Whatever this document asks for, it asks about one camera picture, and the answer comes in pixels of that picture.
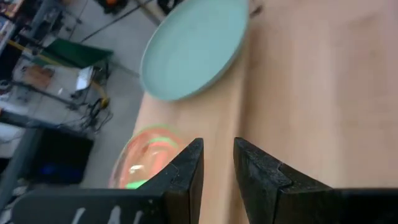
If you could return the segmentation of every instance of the plate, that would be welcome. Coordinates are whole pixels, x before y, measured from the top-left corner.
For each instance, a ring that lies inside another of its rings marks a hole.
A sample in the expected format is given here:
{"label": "plate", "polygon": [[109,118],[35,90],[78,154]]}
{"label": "plate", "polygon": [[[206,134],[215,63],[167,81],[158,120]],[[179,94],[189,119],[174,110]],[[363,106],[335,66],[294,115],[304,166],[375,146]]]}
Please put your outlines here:
{"label": "plate", "polygon": [[141,60],[141,85],[166,101],[210,86],[237,54],[248,19],[247,0],[184,1],[147,44]]}

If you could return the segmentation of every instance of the wooden table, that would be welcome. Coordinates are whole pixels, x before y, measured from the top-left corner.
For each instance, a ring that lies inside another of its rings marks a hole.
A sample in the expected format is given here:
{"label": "wooden table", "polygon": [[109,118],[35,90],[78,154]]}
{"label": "wooden table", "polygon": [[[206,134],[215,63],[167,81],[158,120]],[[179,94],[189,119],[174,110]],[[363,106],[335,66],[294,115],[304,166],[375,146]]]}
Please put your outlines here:
{"label": "wooden table", "polygon": [[205,140],[200,223],[247,223],[235,136],[332,187],[398,186],[398,2],[262,4],[220,81],[186,100],[142,101],[135,132],[165,123]]}

